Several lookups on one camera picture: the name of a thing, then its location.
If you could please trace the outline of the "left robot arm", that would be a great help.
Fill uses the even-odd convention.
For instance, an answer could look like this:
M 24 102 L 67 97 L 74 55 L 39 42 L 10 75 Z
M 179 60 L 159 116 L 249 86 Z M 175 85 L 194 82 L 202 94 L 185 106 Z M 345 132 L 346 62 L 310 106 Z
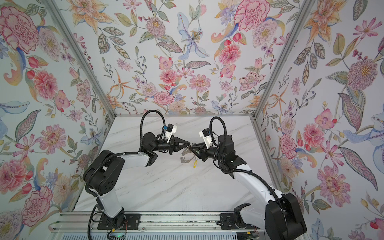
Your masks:
M 115 191 L 121 172 L 137 167 L 149 167 L 156 161 L 158 152 L 172 155 L 190 144 L 173 135 L 162 139 L 160 135 L 146 133 L 138 152 L 113 153 L 104 150 L 83 175 L 85 190 L 94 197 L 97 207 L 105 217 L 111 220 L 121 218 L 125 211 Z

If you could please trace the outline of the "metal key organizer plate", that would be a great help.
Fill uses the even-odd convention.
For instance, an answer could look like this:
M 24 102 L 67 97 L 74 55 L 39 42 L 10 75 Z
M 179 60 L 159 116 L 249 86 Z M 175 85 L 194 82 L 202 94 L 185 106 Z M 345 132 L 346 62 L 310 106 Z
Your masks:
M 190 150 L 190 147 L 185 148 L 180 156 L 180 161 L 182 164 L 188 164 L 191 161 L 195 161 L 197 156 Z

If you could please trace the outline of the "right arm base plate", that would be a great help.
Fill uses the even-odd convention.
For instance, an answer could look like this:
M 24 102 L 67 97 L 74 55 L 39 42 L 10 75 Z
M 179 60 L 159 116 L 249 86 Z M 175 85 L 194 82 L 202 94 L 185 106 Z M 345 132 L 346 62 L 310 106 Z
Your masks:
M 240 216 L 235 213 L 220 214 L 220 219 L 216 222 L 222 230 L 258 230 L 256 226 L 246 224 Z

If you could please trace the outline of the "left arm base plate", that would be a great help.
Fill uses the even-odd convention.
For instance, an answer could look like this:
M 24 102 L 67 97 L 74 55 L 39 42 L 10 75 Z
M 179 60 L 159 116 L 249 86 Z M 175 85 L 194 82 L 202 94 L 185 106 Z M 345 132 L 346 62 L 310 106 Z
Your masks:
M 110 218 L 102 214 L 97 229 L 110 231 L 122 227 L 123 230 L 138 230 L 141 216 L 141 214 L 119 214 L 114 218 Z

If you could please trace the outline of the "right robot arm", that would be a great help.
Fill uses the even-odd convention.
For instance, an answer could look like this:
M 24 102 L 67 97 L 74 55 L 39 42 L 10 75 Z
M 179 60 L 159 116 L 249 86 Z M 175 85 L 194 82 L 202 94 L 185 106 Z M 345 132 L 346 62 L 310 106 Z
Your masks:
M 203 142 L 190 145 L 190 150 L 203 162 L 212 159 L 222 173 L 248 189 L 256 204 L 244 203 L 232 215 L 221 215 L 221 226 L 264 230 L 271 240 L 295 240 L 307 232 L 300 204 L 293 194 L 284 194 L 257 175 L 236 154 L 232 136 L 221 135 L 216 143 L 208 130 L 201 131 Z

